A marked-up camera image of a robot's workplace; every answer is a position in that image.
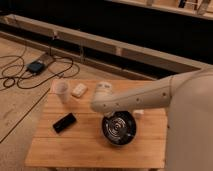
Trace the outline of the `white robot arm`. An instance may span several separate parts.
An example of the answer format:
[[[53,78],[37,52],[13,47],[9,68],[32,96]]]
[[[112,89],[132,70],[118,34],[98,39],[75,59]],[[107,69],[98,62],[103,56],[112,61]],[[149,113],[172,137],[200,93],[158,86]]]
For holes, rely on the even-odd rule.
[[[165,171],[213,171],[213,67],[168,76],[122,93],[100,82],[91,108],[105,115],[165,108]]]

